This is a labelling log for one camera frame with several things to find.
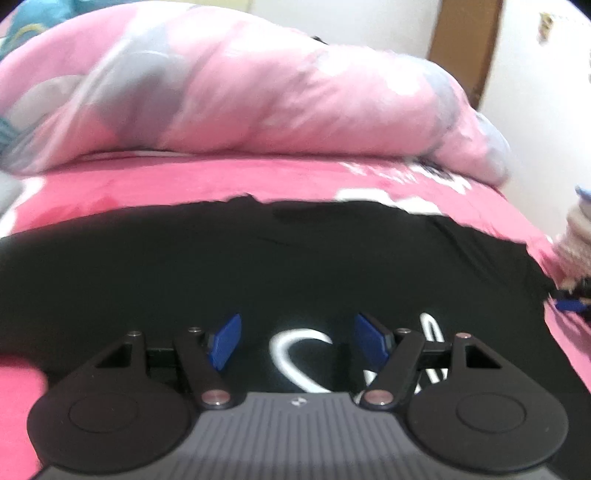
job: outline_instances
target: gray controller grip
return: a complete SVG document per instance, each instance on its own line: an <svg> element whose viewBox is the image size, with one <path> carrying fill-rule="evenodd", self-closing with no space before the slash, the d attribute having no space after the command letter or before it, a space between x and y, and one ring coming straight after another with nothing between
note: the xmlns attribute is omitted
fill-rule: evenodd
<svg viewBox="0 0 591 480"><path fill-rule="evenodd" d="M421 451L395 416L363 410L346 393L250 393L203 413L172 452L108 476L46 468L36 480L492 480ZM560 480L545 467L505 480Z"/></svg>

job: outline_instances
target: metal pin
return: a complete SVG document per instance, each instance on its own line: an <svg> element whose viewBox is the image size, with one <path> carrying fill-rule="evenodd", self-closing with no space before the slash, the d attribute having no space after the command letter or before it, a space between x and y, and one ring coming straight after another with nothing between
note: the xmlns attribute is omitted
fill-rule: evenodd
<svg viewBox="0 0 591 480"><path fill-rule="evenodd" d="M394 395L387 390L369 390L363 395L363 399L370 405L388 405L394 401Z"/></svg>
<svg viewBox="0 0 591 480"><path fill-rule="evenodd" d="M207 405L219 407L230 401L230 394L225 390L207 390L201 395L201 400Z"/></svg>

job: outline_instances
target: pink blanket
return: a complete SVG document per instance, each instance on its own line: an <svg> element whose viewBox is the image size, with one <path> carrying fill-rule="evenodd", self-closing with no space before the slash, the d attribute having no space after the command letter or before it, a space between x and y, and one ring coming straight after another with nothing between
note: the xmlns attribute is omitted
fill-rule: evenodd
<svg viewBox="0 0 591 480"><path fill-rule="evenodd" d="M190 7L106 8L8 54L0 166L34 174L92 152L149 148L419 155L488 184L508 177L502 135L439 66Z"/></svg>
<svg viewBox="0 0 591 480"><path fill-rule="evenodd" d="M126 206L223 200L249 193L261 201L369 199L414 213L444 213L500 238L526 242L545 272L560 278L548 239L500 194L473 180L430 173L416 164L375 158L137 157L72 165L24 180L25 191L0 218L0 236ZM591 329L547 306L546 324L591 389ZM0 480L25 480L37 469L25 419L44 388L43 376L14 359L0 364L3 392Z"/></svg>

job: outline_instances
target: pink comforter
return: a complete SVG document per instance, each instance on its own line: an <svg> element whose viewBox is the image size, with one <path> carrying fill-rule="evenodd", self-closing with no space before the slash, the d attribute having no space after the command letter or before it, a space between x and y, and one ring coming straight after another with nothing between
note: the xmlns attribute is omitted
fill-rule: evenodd
<svg viewBox="0 0 591 480"><path fill-rule="evenodd" d="M96 151L149 148L419 155L488 184L508 177L502 135L434 63L190 7L106 8L8 54L0 167L35 174Z"/></svg>

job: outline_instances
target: black shirt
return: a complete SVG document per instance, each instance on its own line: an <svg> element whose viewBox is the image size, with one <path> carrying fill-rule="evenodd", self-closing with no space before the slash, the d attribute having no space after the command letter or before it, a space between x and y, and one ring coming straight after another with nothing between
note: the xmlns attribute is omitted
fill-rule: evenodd
<svg viewBox="0 0 591 480"><path fill-rule="evenodd" d="M129 330L166 346L240 313L224 371L234 389L355 393L357 312L431 340L470 332L562 401L570 431L555 462L583 479L590 397L544 323L552 288L525 245L372 202L129 208L0 242L0 348L59 376Z"/></svg>

